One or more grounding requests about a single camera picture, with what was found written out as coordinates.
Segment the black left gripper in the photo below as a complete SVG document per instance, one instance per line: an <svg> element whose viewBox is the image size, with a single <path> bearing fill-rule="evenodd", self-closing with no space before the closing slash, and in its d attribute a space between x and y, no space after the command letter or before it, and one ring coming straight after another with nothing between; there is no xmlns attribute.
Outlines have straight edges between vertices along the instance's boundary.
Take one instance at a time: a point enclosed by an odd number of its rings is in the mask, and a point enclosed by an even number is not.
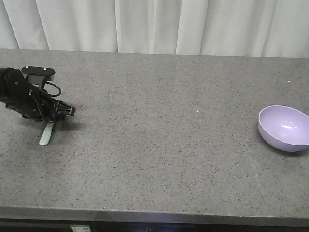
<svg viewBox="0 0 309 232"><path fill-rule="evenodd" d="M57 102L44 86L26 81L20 69L4 69L4 103L27 119L52 123L64 121L66 115L74 115L75 107Z"/></svg>

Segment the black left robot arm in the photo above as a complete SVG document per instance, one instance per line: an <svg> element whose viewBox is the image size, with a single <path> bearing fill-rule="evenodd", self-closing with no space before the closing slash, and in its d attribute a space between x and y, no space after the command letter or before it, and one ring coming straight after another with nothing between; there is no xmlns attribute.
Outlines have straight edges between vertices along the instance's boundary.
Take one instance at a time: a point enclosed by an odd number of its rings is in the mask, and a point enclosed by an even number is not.
<svg viewBox="0 0 309 232"><path fill-rule="evenodd" d="M73 116L75 108L58 97L61 88L53 84L55 70L35 66L0 69L0 101L23 118L54 123Z"/></svg>

